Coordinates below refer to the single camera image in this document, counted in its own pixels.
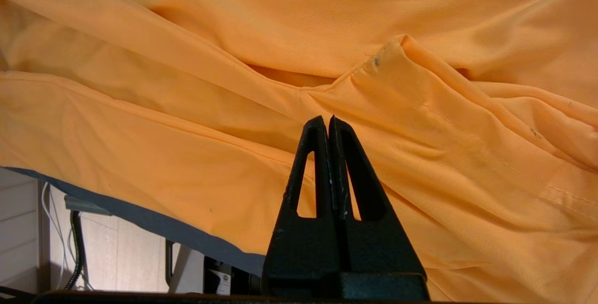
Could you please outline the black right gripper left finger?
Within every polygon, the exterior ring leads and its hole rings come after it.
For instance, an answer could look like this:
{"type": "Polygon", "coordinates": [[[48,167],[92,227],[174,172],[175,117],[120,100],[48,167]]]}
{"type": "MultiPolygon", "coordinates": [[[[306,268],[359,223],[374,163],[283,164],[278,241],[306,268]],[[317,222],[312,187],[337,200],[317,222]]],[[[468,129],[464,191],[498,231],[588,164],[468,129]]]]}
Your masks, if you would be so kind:
{"type": "Polygon", "coordinates": [[[278,219],[263,263],[264,295],[334,295],[331,277],[340,270],[327,130],[323,118],[303,127],[278,219]],[[308,155],[315,159],[314,218],[298,213],[308,155]]]}

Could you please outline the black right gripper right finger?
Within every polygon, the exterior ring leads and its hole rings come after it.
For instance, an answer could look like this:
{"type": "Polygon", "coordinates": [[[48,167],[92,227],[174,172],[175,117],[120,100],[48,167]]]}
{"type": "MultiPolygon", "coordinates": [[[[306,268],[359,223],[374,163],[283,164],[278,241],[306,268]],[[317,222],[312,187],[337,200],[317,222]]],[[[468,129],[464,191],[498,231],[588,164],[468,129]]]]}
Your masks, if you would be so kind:
{"type": "Polygon", "coordinates": [[[342,295],[428,295],[427,274],[353,128],[329,123],[342,295]]]}

